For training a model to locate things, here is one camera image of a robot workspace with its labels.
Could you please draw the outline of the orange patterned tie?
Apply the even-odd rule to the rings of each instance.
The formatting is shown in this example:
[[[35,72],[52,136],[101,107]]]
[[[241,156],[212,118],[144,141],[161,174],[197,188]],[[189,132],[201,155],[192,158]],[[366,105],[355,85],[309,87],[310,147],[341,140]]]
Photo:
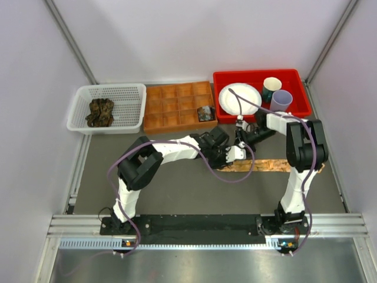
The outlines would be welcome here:
[[[248,172],[251,169],[252,160],[238,160],[233,164],[218,169],[221,172]],[[286,159],[257,159],[254,161],[254,172],[285,172],[291,171]]]

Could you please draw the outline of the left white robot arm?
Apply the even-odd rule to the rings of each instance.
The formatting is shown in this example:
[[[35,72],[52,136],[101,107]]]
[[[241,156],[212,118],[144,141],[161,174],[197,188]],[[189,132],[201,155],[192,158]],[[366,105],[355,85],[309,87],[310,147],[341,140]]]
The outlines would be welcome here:
[[[151,182],[158,168],[178,160],[201,158],[211,171],[222,169],[235,161],[245,160],[251,148],[245,141],[227,144],[229,135],[215,127],[202,134],[189,134],[180,139],[150,140],[139,137],[109,168],[117,169],[118,189],[111,212],[113,227],[119,233],[129,233],[134,225],[135,207],[141,189]]]

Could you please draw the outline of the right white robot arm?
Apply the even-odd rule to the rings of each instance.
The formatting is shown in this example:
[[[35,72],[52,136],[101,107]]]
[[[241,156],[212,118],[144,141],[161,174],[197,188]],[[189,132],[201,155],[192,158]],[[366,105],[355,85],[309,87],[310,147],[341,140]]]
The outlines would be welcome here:
[[[242,120],[237,122],[235,143],[244,143],[255,151],[255,144],[276,133],[286,137],[290,175],[285,194],[273,218],[260,218],[259,228],[266,235],[289,233],[306,222],[305,213],[310,212],[306,200],[310,184],[329,157],[323,125],[320,120],[302,120],[281,111],[259,110],[256,116],[257,127],[251,132],[241,125]]]

